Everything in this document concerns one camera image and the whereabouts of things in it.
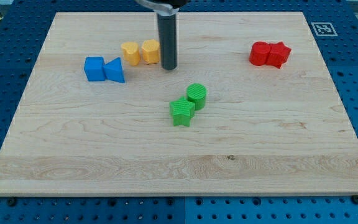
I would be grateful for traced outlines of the black robot arm end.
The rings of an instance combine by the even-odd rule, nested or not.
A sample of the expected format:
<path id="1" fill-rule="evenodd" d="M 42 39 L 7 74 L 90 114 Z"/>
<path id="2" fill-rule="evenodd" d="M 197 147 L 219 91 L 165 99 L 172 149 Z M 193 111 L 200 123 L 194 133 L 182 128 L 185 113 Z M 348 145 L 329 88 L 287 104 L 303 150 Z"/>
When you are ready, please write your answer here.
<path id="1" fill-rule="evenodd" d="M 157 3 L 171 5 L 174 9 L 180 8 L 188 3 L 188 0 L 154 0 Z"/>

